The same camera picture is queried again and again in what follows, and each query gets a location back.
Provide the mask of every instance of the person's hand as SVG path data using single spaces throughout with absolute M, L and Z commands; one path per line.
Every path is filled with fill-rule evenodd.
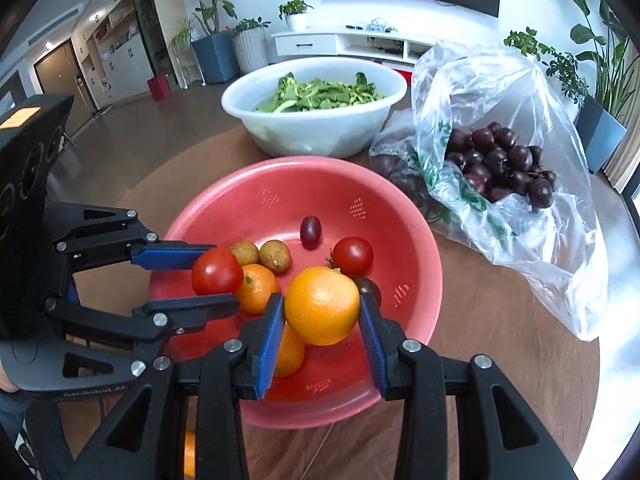
M 6 391 L 8 394 L 12 394 L 18 391 L 18 388 L 9 380 L 9 377 L 4 373 L 2 368 L 2 361 L 0 361 L 0 390 Z

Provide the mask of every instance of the orange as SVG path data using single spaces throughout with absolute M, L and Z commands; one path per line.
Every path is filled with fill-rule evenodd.
M 236 292 L 240 308 L 249 314 L 261 314 L 271 293 L 280 291 L 278 280 L 273 272 L 259 264 L 245 265 L 242 272 L 244 281 Z
M 193 431 L 184 435 L 184 475 L 196 476 L 196 434 Z
M 305 342 L 288 324 L 284 325 L 280 349 L 276 359 L 275 377 L 287 377 L 296 373 L 305 360 Z
M 327 267 L 297 275 L 284 297 L 284 316 L 307 343 L 327 346 L 349 335 L 360 313 L 360 293 L 351 278 Z

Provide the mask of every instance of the drawer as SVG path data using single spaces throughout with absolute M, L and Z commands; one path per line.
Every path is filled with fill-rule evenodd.
M 335 34 L 300 34 L 277 36 L 276 48 L 279 56 L 324 56 L 338 54 Z

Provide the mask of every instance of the plastic bag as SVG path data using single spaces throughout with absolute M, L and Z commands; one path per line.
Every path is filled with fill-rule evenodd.
M 372 168 L 434 230 L 517 270 L 574 335 L 596 338 L 607 304 L 604 239 L 578 134 L 540 67 L 500 46 L 437 44 L 415 67 L 412 105 L 374 138 Z M 532 208 L 515 193 L 492 204 L 444 161 L 452 128 L 492 121 L 516 131 L 518 144 L 542 147 L 542 165 L 557 175 L 551 207 Z

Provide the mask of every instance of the white tv stand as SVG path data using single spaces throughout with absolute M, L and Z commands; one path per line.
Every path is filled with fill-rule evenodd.
M 309 27 L 303 32 L 276 32 L 279 56 L 357 56 L 393 61 L 411 70 L 436 38 L 420 32 L 381 32 L 341 27 Z

